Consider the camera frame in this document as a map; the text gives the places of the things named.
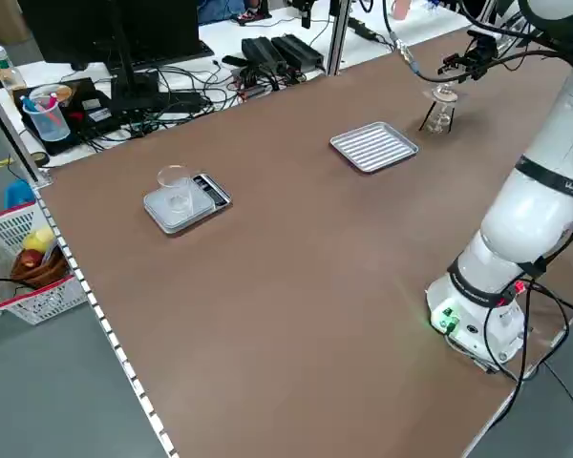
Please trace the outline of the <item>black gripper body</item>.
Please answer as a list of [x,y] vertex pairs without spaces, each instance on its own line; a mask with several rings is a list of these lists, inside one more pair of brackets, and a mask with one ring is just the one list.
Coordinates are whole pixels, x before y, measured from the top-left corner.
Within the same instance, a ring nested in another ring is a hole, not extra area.
[[477,71],[480,67],[498,57],[497,40],[494,36],[479,31],[467,31],[471,42],[463,54],[466,72]]

